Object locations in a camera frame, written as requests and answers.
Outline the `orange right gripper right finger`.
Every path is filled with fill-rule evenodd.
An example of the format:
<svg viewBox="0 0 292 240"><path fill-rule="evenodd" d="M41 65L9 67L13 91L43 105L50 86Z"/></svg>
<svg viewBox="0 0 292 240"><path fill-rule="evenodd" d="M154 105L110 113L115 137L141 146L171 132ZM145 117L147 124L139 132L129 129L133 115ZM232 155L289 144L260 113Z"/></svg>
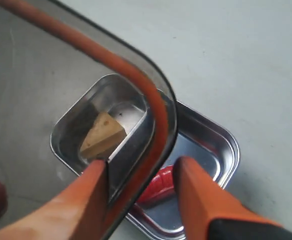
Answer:
<svg viewBox="0 0 292 240"><path fill-rule="evenodd" d="M214 182L191 157L182 156L175 162L173 180L188 240L208 239L210 222L217 219L280 227L278 223L245 208L238 199Z"/></svg>

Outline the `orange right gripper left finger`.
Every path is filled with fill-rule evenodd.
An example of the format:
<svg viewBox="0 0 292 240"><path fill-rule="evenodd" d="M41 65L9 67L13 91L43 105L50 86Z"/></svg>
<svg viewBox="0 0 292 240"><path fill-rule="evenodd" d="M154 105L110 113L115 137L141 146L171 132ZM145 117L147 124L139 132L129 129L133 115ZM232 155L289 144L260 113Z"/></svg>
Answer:
<svg viewBox="0 0 292 240"><path fill-rule="evenodd" d="M93 161L58 196L0 229L0 240L100 240L107 207L106 163Z"/></svg>

